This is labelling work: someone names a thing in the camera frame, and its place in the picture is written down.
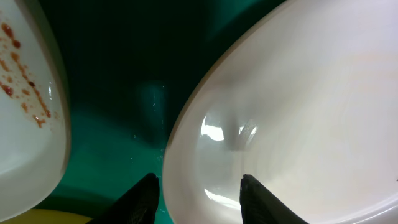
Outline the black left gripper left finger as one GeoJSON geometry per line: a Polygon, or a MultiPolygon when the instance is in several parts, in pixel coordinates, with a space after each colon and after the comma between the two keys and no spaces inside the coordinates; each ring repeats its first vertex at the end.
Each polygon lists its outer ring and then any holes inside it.
{"type": "Polygon", "coordinates": [[[154,224],[159,198],[159,178],[148,173],[107,211],[87,224],[154,224]]]}

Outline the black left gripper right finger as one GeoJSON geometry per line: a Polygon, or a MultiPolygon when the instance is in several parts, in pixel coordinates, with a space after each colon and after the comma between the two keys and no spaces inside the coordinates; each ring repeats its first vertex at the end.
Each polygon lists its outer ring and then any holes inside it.
{"type": "Polygon", "coordinates": [[[243,224],[308,224],[249,174],[241,179],[239,202],[243,224]]]}

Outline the white plate with red stain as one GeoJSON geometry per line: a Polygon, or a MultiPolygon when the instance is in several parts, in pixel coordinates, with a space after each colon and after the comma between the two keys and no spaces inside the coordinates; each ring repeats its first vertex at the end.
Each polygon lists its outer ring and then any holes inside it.
{"type": "Polygon", "coordinates": [[[241,223],[253,175],[308,223],[397,222],[397,1],[286,1],[211,67],[170,134],[175,223],[241,223]]]}

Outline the white plate with dark stain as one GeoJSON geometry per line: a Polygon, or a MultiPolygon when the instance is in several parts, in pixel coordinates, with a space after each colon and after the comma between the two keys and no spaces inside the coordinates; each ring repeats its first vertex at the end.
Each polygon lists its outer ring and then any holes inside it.
{"type": "Polygon", "coordinates": [[[1,2],[1,220],[38,205],[70,155],[67,74],[38,1],[1,2]]]}

